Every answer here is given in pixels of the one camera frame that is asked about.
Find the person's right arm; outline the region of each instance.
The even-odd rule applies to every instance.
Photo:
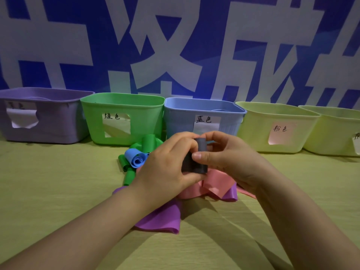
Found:
[[[233,177],[256,195],[294,268],[360,269],[360,250],[317,204],[236,136],[209,132],[215,141],[193,159]]]

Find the person's left arm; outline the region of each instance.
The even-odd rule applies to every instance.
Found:
[[[194,133],[172,136],[152,152],[130,186],[0,265],[0,270],[91,270],[139,220],[203,180],[181,173]]]

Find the plastic bin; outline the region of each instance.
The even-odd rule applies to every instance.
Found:
[[[286,104],[236,102],[248,111],[238,136],[258,152],[296,153],[319,114]]]
[[[95,143],[130,146],[146,135],[161,138],[164,100],[151,95],[98,93],[81,103]]]
[[[177,132],[218,130],[236,135],[246,111],[229,101],[169,97],[165,100],[164,120],[167,138]]]
[[[0,130],[9,141],[76,143],[89,135],[80,98],[93,93],[38,87],[0,90]]]
[[[320,106],[299,107],[321,115],[304,149],[317,154],[359,156],[352,138],[360,132],[360,111]]]

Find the blue paper roll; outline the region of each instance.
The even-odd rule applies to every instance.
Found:
[[[125,158],[129,161],[133,168],[138,168],[145,163],[147,155],[137,149],[128,149],[125,152]]]

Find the yellow table surface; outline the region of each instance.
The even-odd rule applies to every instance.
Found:
[[[126,148],[0,137],[0,262],[109,197]],[[360,246],[360,158],[265,154]],[[255,199],[183,203],[179,235],[132,231],[98,269],[292,269]]]

